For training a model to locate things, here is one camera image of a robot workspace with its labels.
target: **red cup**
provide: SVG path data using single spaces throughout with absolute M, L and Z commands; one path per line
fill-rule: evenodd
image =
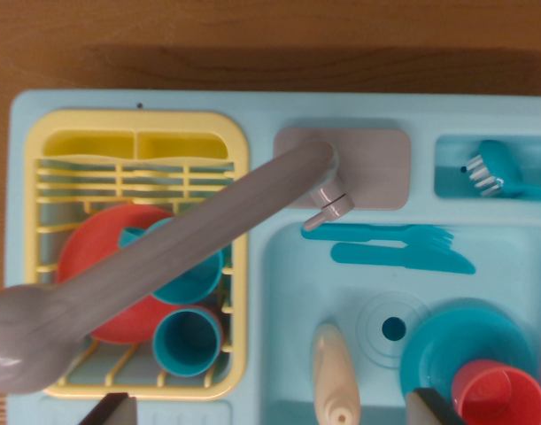
M 541 425 L 541 387 L 526 372 L 492 360 L 455 375 L 453 406 L 469 425 Z

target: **brush bristle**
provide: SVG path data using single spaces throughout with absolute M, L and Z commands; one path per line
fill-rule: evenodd
M 501 189 L 496 183 L 496 179 L 484 164 L 481 155 L 477 155 L 467 164 L 469 179 L 475 183 L 475 187 L 481 190 L 483 197 L 491 197 L 500 193 Z

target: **red plate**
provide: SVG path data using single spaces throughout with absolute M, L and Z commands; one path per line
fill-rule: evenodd
M 148 228 L 172 214 L 150 205 L 119 205 L 85 220 L 67 240 L 61 252 L 56 282 L 67 279 L 116 252 L 123 228 Z M 152 339 L 158 324 L 181 308 L 148 296 L 107 321 L 91 334 L 107 343 L 135 344 Z

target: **wooden surface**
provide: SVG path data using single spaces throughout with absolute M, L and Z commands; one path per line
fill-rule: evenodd
M 34 88 L 541 96 L 541 1 L 0 1 L 0 288 L 9 105 Z

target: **yellow dish rack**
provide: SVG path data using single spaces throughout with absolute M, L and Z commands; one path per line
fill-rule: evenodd
M 125 203 L 183 213 L 245 175 L 249 162 L 240 128 L 210 112 L 56 111 L 31 128 L 24 153 L 25 278 L 48 284 L 67 237 L 91 214 Z M 206 373 L 177 378 L 155 362 L 150 344 L 88 339 L 68 375 L 46 392 L 207 400 L 232 390 L 246 367 L 246 236 L 225 252 L 216 295 L 227 339 Z

